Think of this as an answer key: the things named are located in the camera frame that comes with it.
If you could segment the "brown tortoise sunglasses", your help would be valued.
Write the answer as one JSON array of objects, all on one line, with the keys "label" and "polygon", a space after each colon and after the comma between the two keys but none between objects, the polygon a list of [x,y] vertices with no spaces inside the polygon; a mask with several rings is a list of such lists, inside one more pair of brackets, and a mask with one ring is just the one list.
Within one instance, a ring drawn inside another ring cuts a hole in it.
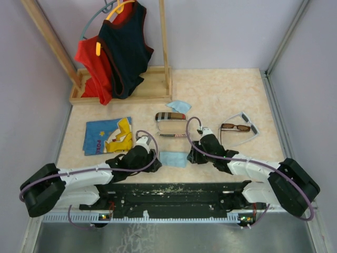
[{"label": "brown tortoise sunglasses", "polygon": [[234,131],[234,132],[250,132],[251,127],[248,125],[236,125],[232,123],[222,123],[220,128],[219,128],[219,138],[220,138],[220,143],[224,144],[222,141],[222,132],[224,131]]}]

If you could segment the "light blue cleaning cloth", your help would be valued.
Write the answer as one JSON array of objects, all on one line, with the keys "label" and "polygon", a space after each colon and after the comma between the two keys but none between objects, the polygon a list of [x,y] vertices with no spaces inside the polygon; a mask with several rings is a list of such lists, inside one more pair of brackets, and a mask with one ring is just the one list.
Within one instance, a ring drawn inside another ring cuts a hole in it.
[{"label": "light blue cleaning cloth", "polygon": [[160,152],[160,162],[164,166],[185,168],[188,154],[185,152]]}]

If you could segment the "flag newsprint glasses case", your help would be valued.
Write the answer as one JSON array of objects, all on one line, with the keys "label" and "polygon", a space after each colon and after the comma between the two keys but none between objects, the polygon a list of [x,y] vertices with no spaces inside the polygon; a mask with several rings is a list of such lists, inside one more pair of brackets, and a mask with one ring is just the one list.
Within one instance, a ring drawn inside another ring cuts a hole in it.
[{"label": "flag newsprint glasses case", "polygon": [[159,136],[174,138],[182,138],[187,136],[185,126],[170,126],[168,128],[163,128],[158,131],[158,134]]}]

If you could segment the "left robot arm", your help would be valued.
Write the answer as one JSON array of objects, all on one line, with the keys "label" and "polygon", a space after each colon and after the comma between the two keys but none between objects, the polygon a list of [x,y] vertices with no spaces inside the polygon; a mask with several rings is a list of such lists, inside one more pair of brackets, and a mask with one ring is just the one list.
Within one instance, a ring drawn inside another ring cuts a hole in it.
[{"label": "left robot arm", "polygon": [[140,172],[157,171],[162,165],[157,156],[158,149],[136,145],[127,154],[92,167],[59,169],[48,163],[21,185],[19,199],[32,218],[70,205],[104,209],[110,202],[104,187]]}]

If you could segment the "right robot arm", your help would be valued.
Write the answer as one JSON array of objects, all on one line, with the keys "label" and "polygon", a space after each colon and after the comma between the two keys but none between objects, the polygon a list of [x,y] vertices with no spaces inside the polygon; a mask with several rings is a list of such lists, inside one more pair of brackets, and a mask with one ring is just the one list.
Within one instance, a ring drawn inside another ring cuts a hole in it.
[{"label": "right robot arm", "polygon": [[260,202],[280,206],[296,217],[312,209],[312,201],[321,189],[294,159],[254,160],[237,151],[226,150],[209,128],[198,130],[198,134],[201,138],[190,142],[191,163],[209,162],[221,172],[249,178],[235,195],[240,208]]}]

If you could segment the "blue yellow cartoon pouch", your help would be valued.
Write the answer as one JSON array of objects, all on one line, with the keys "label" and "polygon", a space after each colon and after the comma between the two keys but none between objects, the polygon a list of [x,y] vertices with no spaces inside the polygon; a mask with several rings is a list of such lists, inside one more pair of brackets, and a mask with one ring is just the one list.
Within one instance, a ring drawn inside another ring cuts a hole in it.
[{"label": "blue yellow cartoon pouch", "polygon": [[133,147],[130,117],[86,123],[84,155],[129,151]]}]

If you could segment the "plaid glasses case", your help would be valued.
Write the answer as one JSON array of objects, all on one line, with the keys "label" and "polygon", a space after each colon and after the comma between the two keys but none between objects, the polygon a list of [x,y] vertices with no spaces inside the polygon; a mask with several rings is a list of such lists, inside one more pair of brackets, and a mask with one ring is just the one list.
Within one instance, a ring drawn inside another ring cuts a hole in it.
[{"label": "plaid glasses case", "polygon": [[155,121],[184,121],[186,120],[186,115],[179,112],[159,112],[155,115]]}]

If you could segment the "light blue cloth rear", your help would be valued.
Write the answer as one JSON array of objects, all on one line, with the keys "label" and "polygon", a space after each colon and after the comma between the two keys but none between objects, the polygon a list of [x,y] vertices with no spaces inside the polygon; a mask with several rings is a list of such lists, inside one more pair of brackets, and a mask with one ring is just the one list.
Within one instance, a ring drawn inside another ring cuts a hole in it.
[{"label": "light blue cloth rear", "polygon": [[184,101],[181,101],[181,100],[172,101],[166,104],[166,106],[171,108],[172,112],[183,113],[183,114],[188,113],[188,111],[192,107],[190,104]]}]

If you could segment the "wooden clothes rack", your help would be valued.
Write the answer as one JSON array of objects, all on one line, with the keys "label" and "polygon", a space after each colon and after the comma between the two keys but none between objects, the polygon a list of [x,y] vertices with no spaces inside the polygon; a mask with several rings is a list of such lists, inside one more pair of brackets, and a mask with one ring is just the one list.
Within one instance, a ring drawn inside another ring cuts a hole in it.
[{"label": "wooden clothes rack", "polygon": [[[99,104],[98,98],[81,97],[85,90],[85,82],[90,77],[89,72],[86,69],[77,69],[75,67],[39,3],[37,1],[22,1],[22,4],[72,82],[70,103],[72,105]],[[172,100],[172,68],[169,66],[168,61],[164,1],[159,1],[158,4],[164,65],[149,66],[147,72],[142,74],[144,81],[135,89],[132,95],[124,100],[112,99],[110,101],[111,104],[165,103]]]}]

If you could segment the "red tank top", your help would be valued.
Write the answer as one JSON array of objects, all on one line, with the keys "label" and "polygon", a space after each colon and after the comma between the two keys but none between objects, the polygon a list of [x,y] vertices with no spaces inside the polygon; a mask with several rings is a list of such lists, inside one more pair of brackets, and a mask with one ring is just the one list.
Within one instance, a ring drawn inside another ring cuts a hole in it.
[{"label": "red tank top", "polygon": [[100,104],[107,105],[114,96],[116,97],[116,95],[113,95],[113,88],[115,88],[116,85],[112,83],[114,75],[110,60],[104,49],[101,49],[100,56],[96,55],[96,43],[100,36],[102,36],[100,34],[102,28],[105,28],[108,23],[115,26],[122,25],[123,21],[126,21],[129,16],[132,16],[136,10],[136,4],[138,4],[137,1],[125,4],[123,11],[117,14],[112,22],[103,21],[97,36],[79,41],[74,59],[83,64],[91,75],[86,81],[82,98],[98,98]]}]

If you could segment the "navy tank top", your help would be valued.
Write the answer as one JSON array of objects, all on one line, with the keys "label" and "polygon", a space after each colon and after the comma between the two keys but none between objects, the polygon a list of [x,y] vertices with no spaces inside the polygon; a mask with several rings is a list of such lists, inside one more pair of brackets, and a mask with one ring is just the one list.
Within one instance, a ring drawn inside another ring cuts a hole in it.
[{"label": "navy tank top", "polygon": [[112,97],[126,99],[144,81],[154,50],[145,43],[146,8],[132,3],[132,10],[120,24],[104,21],[97,42],[105,52],[112,70]]}]

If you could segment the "grey blue hanger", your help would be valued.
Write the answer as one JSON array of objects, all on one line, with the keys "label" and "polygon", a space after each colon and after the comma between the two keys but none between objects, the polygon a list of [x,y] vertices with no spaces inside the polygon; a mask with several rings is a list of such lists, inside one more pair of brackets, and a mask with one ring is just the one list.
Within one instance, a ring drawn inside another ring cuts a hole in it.
[{"label": "grey blue hanger", "polygon": [[86,23],[86,25],[84,26],[82,32],[81,32],[81,35],[80,35],[80,41],[83,40],[83,39],[86,39],[85,37],[85,33],[87,31],[87,29],[90,27],[92,21],[94,21],[97,16],[100,15],[100,13],[104,13],[104,14],[108,14],[112,11],[112,7],[113,7],[113,4],[116,3],[117,0],[113,0],[113,1],[104,1],[105,5],[99,9],[91,18],[90,20]]}]

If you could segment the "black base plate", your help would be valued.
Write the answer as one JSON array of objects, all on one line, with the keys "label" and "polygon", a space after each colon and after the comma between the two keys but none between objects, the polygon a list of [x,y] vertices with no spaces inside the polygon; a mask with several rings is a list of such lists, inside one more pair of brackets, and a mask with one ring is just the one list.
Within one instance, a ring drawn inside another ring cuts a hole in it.
[{"label": "black base plate", "polygon": [[263,210],[266,204],[246,202],[238,183],[114,183],[105,186],[102,208],[80,206],[80,210],[106,210],[114,218],[225,218],[233,210]]}]

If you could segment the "white frame sunglasses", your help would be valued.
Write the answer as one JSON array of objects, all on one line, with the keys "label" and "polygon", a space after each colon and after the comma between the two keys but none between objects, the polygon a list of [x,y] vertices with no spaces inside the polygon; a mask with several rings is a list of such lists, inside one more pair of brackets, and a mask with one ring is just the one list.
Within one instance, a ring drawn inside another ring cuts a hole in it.
[{"label": "white frame sunglasses", "polygon": [[222,137],[222,141],[224,142],[223,145],[227,148],[237,147],[244,143],[250,142],[260,134],[257,126],[251,121],[249,116],[243,111],[227,118],[222,123],[232,123],[236,125],[241,124],[241,125],[248,125],[251,127],[250,132],[234,132],[234,131],[222,132],[221,137]]}]

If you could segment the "aluminium rail frame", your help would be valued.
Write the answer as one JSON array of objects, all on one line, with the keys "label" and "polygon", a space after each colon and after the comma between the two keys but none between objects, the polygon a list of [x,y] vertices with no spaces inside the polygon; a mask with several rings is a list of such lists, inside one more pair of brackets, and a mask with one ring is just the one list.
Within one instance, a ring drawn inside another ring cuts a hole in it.
[{"label": "aluminium rail frame", "polygon": [[[298,22],[304,15],[306,9],[309,6],[309,1],[303,1],[299,10],[296,13],[295,19],[292,21],[290,28],[287,31],[285,39],[282,41],[281,46],[279,47],[276,56],[273,58],[271,65],[267,68],[265,72],[262,72],[262,81],[266,91],[266,96],[271,108],[274,122],[276,124],[277,134],[282,144],[282,149],[284,155],[287,157],[285,164],[282,166],[285,171],[293,172],[299,178],[304,177],[304,173],[300,171],[300,166],[295,164],[294,154],[292,147],[290,145],[290,139],[285,128],[282,113],[279,108],[279,103],[274,94],[272,82],[270,79],[270,74],[273,71],[274,66],[276,65],[279,55],[283,52],[286,43],[290,39],[290,36],[293,34],[294,29],[296,28]],[[66,52],[64,46],[62,45],[60,39],[56,35],[52,25],[50,24],[47,16],[43,12],[38,1],[22,1],[23,6],[30,15],[31,19],[35,23],[36,27],[39,29],[40,33],[45,38],[46,42],[49,44],[54,55],[60,62],[61,66],[67,73],[71,82],[73,83],[73,88],[80,90],[81,89],[81,77],[77,73],[75,65],[72,63],[68,53]],[[167,58],[167,39],[166,39],[166,19],[164,11],[164,1],[159,2],[160,16],[161,16],[161,32],[162,32],[162,42],[163,42],[163,55],[164,55],[164,64],[162,66],[151,67],[148,72],[145,74],[146,77],[153,76],[155,72],[160,72],[161,77],[164,80],[165,92],[166,95],[159,96],[137,96],[133,99],[128,99],[128,102],[164,102],[172,98],[172,73],[171,68],[169,67],[169,62]],[[277,177],[282,179],[281,182],[277,183],[277,192],[276,195],[279,197],[279,207],[283,208],[288,213],[294,215],[296,218],[304,220],[306,222],[316,222],[318,230],[312,232],[312,238],[316,250],[321,252],[333,252],[332,245],[325,235],[325,228],[321,225],[319,218],[316,218],[315,215],[319,211],[317,207],[313,205],[313,200],[305,195],[303,188],[296,182],[292,182],[293,190],[286,190],[285,184],[290,182],[290,177],[285,174],[285,172],[273,171]]]}]

